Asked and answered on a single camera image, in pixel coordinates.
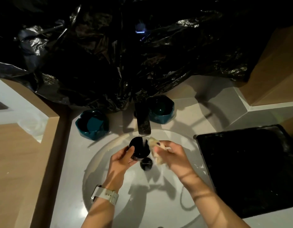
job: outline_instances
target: faucet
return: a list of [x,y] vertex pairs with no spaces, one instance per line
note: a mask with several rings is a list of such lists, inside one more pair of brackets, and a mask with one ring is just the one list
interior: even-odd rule
[[151,124],[148,118],[148,107],[147,107],[145,98],[143,98],[139,102],[135,102],[135,111],[136,111],[139,135],[140,136],[150,135]]

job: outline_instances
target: white sink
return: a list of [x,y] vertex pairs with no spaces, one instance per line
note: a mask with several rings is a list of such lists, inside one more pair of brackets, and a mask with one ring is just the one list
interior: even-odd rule
[[[101,148],[88,164],[82,188],[87,210],[91,207],[90,198],[95,186],[103,183],[106,178],[111,155],[129,145],[136,136],[139,136],[138,132],[114,139]],[[152,130],[152,137],[181,144],[194,170],[212,187],[202,156],[193,139],[166,130]],[[151,170],[144,171],[137,163],[125,174],[115,206],[113,227],[196,228],[206,225],[190,194],[166,165],[153,164]]]

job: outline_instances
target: black baking tray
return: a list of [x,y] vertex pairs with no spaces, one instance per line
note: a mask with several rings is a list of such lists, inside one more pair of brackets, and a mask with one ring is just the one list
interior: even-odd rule
[[293,139],[281,125],[196,137],[218,196],[241,218],[293,207]]

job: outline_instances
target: white watch strap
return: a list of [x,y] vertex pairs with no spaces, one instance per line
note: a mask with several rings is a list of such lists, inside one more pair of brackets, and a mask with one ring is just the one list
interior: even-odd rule
[[96,186],[93,194],[91,195],[91,202],[94,202],[96,197],[106,199],[111,204],[116,205],[119,195],[115,191]]

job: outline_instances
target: teal bowl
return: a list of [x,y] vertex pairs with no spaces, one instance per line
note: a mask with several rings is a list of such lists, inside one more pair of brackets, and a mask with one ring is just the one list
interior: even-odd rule
[[155,96],[146,100],[150,121],[166,124],[174,117],[175,104],[165,95]]
[[109,130],[108,118],[98,110],[84,111],[76,120],[76,126],[80,135],[84,138],[96,141],[107,134]]

